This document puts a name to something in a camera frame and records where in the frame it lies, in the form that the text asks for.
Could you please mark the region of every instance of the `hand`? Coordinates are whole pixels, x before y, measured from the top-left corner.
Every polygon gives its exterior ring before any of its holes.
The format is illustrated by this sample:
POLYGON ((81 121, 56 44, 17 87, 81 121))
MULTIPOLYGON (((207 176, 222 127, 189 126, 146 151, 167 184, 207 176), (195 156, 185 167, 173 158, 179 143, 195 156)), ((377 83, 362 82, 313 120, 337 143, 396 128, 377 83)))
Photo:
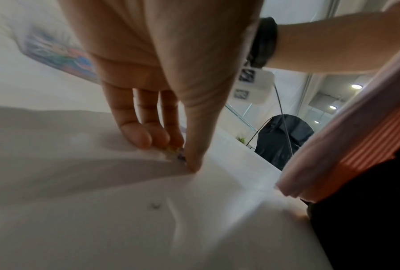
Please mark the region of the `hand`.
POLYGON ((254 37, 262 1, 59 2, 91 56, 124 137, 141 149, 182 147, 180 100, 187 117, 186 162, 198 171, 254 37))

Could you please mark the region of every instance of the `black fabric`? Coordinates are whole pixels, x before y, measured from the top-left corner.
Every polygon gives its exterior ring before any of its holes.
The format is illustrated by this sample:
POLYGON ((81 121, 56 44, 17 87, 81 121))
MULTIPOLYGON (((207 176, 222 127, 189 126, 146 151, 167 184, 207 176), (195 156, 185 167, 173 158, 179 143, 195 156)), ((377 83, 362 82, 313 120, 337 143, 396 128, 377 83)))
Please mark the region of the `black fabric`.
POLYGON ((261 18, 247 60, 250 66, 261 69, 274 54, 277 44, 277 24, 271 17, 261 18))
MULTIPOLYGON (((299 117, 285 114, 289 139, 292 151, 295 153, 314 133, 312 128, 299 117)), ((256 150, 259 156, 266 159, 279 170, 282 170, 291 158, 287 138, 284 130, 283 119, 277 115, 259 131, 256 150)))
POLYGON ((335 270, 400 269, 400 150, 395 156, 308 206, 335 270))

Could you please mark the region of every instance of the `white device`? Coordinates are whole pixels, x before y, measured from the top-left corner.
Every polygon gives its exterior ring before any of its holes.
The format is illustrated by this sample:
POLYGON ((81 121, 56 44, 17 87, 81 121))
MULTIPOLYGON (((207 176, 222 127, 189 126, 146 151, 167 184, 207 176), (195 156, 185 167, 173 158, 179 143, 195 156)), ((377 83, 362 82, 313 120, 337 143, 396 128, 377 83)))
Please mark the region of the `white device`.
POLYGON ((267 100, 274 87, 274 74, 271 71, 242 67, 232 86, 230 98, 252 104, 267 100))

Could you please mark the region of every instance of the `person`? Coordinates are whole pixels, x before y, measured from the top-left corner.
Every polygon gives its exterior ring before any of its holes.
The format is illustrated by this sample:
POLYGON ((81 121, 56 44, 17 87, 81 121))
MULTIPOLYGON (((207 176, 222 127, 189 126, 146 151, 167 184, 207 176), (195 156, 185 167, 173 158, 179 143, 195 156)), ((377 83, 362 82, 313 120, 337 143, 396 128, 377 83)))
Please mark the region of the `person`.
MULTIPOLYGON (((141 149, 182 147, 178 103, 183 103, 185 156, 194 172, 201 168, 246 58, 253 65, 307 73, 362 73, 380 69, 400 50, 400 2, 385 12, 293 25, 273 20, 259 24, 260 0, 59 2, 130 142, 141 149), (164 127, 158 118, 159 97, 164 127)), ((315 202, 308 213, 334 269, 400 268, 397 61, 400 56, 378 74, 375 91, 349 111, 361 117, 339 117, 327 128, 337 132, 313 136, 277 183, 284 195, 315 202), (370 123, 360 126, 359 119, 370 123), (348 156, 343 155, 345 148, 348 156), (336 187, 328 185, 335 182, 336 187)))
MULTIPOLYGON (((249 52, 262 1, 59 2, 95 65, 124 137, 141 149, 182 147, 181 101, 186 163, 198 171, 249 52)), ((268 67, 308 73, 377 70, 400 49, 400 4, 386 12, 279 25, 275 42, 268 67)))

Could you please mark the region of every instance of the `green plant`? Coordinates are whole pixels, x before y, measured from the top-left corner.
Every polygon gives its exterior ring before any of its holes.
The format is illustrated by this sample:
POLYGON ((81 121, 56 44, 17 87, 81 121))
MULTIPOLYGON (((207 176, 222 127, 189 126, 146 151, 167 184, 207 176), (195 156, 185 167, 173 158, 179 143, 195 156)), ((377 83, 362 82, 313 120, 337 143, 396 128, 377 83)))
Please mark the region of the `green plant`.
POLYGON ((246 139, 245 138, 243 138, 243 137, 236 137, 236 139, 239 141, 239 142, 241 142, 242 144, 245 144, 246 143, 246 139))

